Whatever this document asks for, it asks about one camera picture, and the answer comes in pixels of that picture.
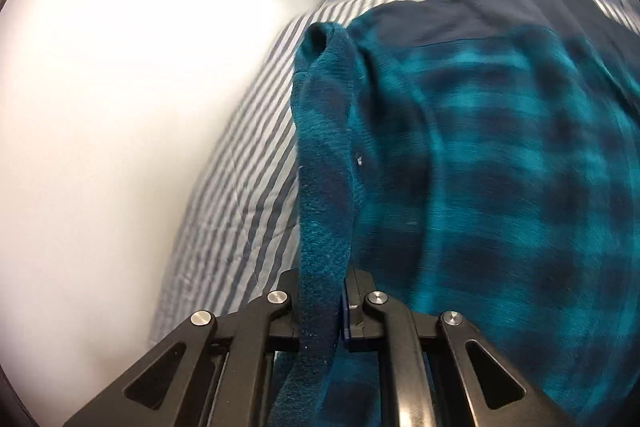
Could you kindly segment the striped blue white quilt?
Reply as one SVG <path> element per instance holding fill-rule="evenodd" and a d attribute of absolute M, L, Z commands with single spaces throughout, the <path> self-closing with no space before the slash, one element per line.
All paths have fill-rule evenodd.
<path fill-rule="evenodd" d="M 196 310 L 239 309 L 290 269 L 298 249 L 294 55 L 317 22 L 348 24 L 381 4 L 326 0 L 282 28 L 222 132 L 190 196 L 165 271 L 150 339 Z"/>

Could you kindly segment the teal plaid fleece jacket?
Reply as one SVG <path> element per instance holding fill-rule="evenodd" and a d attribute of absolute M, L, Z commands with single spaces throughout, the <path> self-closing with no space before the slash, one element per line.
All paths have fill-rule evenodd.
<path fill-rule="evenodd" d="M 639 379 L 639 38 L 592 0 L 383 4 L 294 62 L 299 354 L 275 426 L 372 426 L 346 270 L 456 310 L 583 426 Z"/>

